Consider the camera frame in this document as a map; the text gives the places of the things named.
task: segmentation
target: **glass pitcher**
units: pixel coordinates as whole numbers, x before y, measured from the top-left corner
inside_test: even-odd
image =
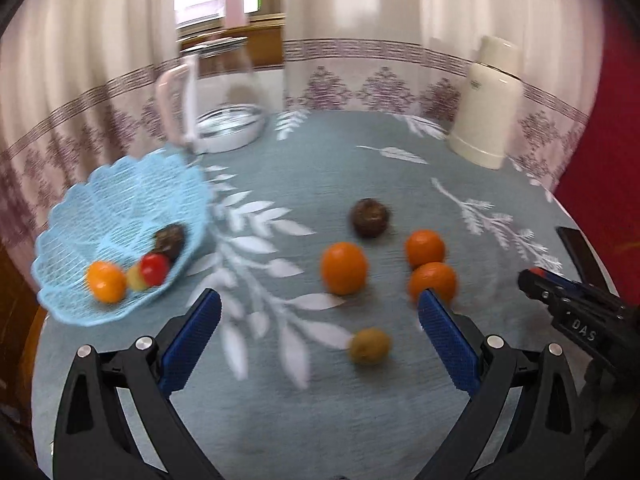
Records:
[[[156,101],[169,142],[201,155],[235,150],[260,136],[267,114],[246,42],[221,38],[187,48],[182,64],[158,78]],[[206,96],[198,96],[200,63],[215,78]],[[182,124],[174,113],[176,91],[182,95]],[[200,116],[198,101],[209,109]]]

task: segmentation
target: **silver bolt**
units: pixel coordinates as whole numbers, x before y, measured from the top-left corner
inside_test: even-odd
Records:
[[[491,335],[486,339],[486,343],[491,348],[502,348],[504,346],[504,339],[497,335]]]
[[[549,351],[553,355],[562,355],[562,347],[558,343],[551,343],[549,345]]]
[[[145,335],[144,337],[141,337],[136,341],[136,348],[138,350],[146,350],[153,343],[154,343],[154,340],[151,339],[149,336]]]
[[[78,349],[78,357],[87,357],[91,353],[91,347],[89,345],[82,345]]]

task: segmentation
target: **gray-green tablecloth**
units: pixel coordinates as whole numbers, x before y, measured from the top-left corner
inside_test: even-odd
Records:
[[[80,328],[49,318],[43,327],[33,382],[41,468],[51,475],[56,412],[76,349],[117,350],[155,335],[208,285],[223,296],[222,324],[172,403],[227,480],[414,478],[468,401],[406,295],[404,241],[421,228],[446,242],[460,281],[454,309],[516,348],[559,342],[580,388],[587,355],[516,286],[517,273],[533,265],[577,279],[555,232],[573,221],[510,161],[486,170],[436,137],[436,127],[402,116],[302,111],[274,118],[244,148],[200,160],[216,195],[215,221],[192,275],[118,322]],[[347,215],[367,197],[391,208],[392,226],[361,242]],[[319,260],[344,240],[364,248],[369,281],[339,300],[325,293]],[[341,348],[369,326],[394,346],[383,365],[358,368]],[[482,463],[497,452],[516,394]],[[161,466],[130,396],[122,398],[142,455]]]

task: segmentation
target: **blue basket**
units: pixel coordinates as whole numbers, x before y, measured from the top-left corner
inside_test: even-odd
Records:
[[[36,240],[31,273],[42,288],[38,301],[57,320],[81,326],[120,319],[149,303],[171,286],[202,243],[209,197],[200,169],[187,168],[180,155],[125,156],[98,168],[86,184],[66,192]],[[116,304],[92,296],[84,282],[92,262],[106,260],[129,269],[153,248],[154,233],[174,222],[186,227],[186,243],[161,286],[127,290]]]

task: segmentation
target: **red cloth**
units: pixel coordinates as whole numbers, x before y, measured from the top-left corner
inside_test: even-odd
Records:
[[[556,196],[620,296],[640,304],[640,34],[612,6],[605,27],[594,108]]]

